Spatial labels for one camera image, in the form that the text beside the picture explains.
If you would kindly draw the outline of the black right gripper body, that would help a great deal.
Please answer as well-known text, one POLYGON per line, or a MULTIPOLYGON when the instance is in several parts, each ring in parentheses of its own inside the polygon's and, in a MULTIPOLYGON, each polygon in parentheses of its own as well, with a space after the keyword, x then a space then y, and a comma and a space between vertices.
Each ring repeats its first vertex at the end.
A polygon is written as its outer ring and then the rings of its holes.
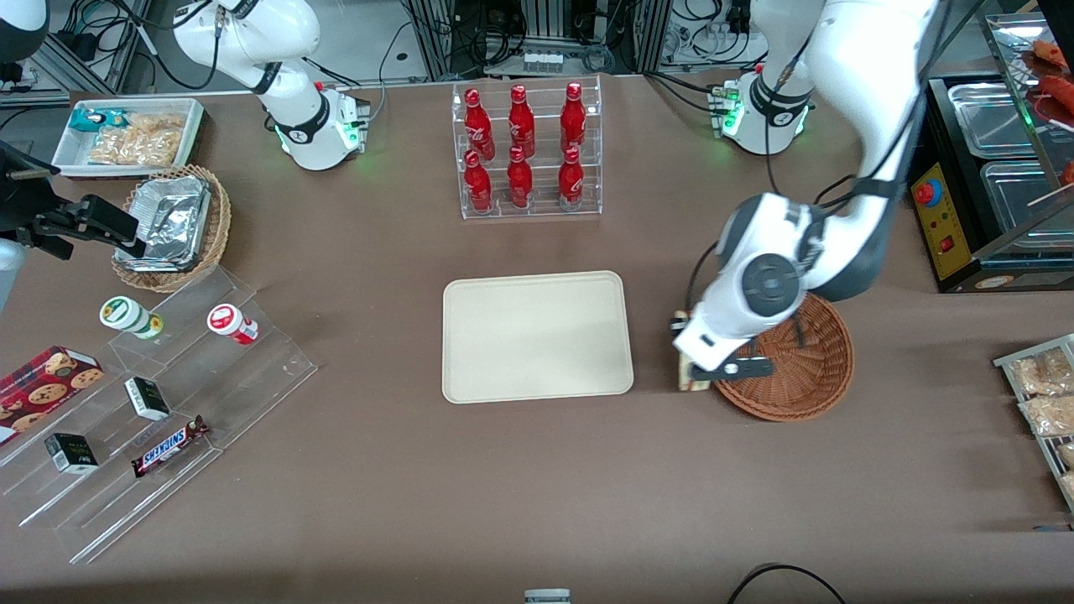
POLYGON ((27 228, 39 214, 61 206, 50 187, 59 170, 1 142, 1 238, 16 242, 17 230, 27 228))

